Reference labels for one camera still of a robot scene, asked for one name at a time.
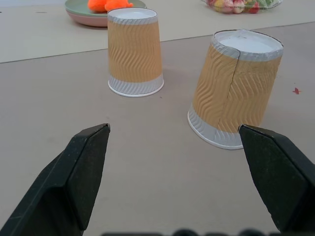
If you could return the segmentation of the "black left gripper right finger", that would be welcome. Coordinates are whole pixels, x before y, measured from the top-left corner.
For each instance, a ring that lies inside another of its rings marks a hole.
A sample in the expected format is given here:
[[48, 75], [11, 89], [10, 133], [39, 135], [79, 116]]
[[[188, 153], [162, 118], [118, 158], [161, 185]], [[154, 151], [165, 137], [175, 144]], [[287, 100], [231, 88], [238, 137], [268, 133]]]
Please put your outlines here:
[[255, 187], [282, 233], [315, 231], [315, 165], [286, 136], [241, 125], [239, 134]]

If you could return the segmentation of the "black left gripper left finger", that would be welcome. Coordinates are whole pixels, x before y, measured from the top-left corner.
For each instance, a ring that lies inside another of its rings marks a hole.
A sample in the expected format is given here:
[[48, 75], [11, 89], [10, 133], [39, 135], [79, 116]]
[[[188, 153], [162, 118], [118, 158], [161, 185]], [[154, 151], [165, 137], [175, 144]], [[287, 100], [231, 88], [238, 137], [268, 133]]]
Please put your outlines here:
[[81, 236], [102, 180], [110, 125], [74, 135], [37, 176], [2, 227], [2, 236]]

